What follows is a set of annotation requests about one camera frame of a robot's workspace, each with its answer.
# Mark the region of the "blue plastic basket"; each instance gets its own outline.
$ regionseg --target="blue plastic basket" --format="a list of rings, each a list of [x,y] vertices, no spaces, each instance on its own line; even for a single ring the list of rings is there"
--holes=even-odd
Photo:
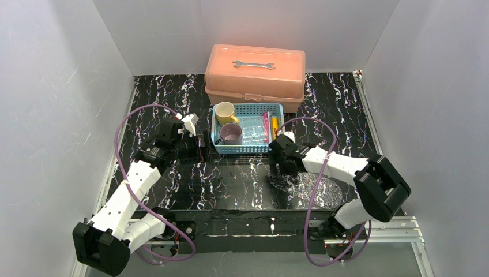
[[[233,104],[235,108],[235,115],[238,119],[246,117],[258,117],[263,116],[263,113],[270,112],[270,122],[272,124],[272,117],[277,117],[279,120],[279,126],[284,123],[284,109],[281,104],[278,103],[247,103],[247,104]],[[221,125],[217,122],[216,112],[212,110],[212,127],[210,130],[210,136],[213,143],[217,139],[220,139],[219,131]],[[268,141],[272,141],[272,131],[268,132]],[[258,145],[215,145],[216,149],[221,154],[249,154],[249,153],[267,153],[270,150],[267,144]]]

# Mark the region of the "yellow item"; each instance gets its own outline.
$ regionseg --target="yellow item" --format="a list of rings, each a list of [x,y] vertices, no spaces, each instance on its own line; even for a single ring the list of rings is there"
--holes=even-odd
[[[277,138],[277,132],[278,131],[279,131],[279,119],[277,117],[272,117],[273,139]]]
[[[234,113],[234,105],[230,102],[221,102],[214,106],[217,121],[221,126],[227,123],[239,123]]]

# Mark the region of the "purple mug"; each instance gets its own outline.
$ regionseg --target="purple mug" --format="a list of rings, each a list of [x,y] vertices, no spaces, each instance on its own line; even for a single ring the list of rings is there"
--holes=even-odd
[[[241,127],[236,123],[227,123],[221,127],[219,135],[224,144],[228,145],[241,145],[243,144],[243,131]]]

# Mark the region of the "mug handle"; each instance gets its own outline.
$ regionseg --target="mug handle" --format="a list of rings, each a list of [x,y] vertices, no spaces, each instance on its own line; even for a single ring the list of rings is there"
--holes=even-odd
[[[239,119],[236,116],[232,115],[231,120],[234,121],[234,123],[239,124]]]

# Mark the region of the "yellow mug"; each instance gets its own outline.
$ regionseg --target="yellow mug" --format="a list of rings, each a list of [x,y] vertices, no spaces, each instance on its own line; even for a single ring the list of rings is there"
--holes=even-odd
[[[221,126],[227,123],[239,123],[238,118],[234,113],[234,105],[230,102],[221,102],[214,106],[217,121]]]

